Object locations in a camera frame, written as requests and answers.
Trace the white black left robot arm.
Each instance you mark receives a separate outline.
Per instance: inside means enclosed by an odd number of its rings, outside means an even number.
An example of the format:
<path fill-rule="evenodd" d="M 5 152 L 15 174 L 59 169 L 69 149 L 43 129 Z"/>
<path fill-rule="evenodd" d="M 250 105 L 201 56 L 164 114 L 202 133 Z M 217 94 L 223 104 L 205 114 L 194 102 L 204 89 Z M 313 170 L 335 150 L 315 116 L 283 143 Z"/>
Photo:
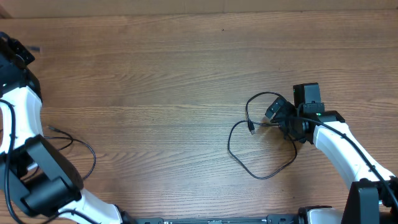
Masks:
<path fill-rule="evenodd" d="M 40 120 L 39 80 L 28 69 L 35 57 L 17 39 L 1 33 L 1 190 L 7 209 L 29 217 L 77 223 L 133 223 L 127 212 L 84 188 L 84 177 L 53 147 Z"/>

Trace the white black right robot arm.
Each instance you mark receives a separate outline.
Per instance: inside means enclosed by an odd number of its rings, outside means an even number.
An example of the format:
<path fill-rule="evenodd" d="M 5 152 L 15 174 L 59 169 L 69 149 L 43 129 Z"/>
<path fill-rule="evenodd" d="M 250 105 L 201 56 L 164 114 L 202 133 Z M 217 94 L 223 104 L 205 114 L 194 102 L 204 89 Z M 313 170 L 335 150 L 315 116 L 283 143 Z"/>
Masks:
<path fill-rule="evenodd" d="M 293 102 L 279 96 L 265 116 L 288 136 L 324 153 L 349 189 L 343 211 L 301 208 L 298 223 L 397 223 L 397 176 L 360 145 L 339 112 L 325 109 L 317 83 L 295 85 L 293 93 Z"/>

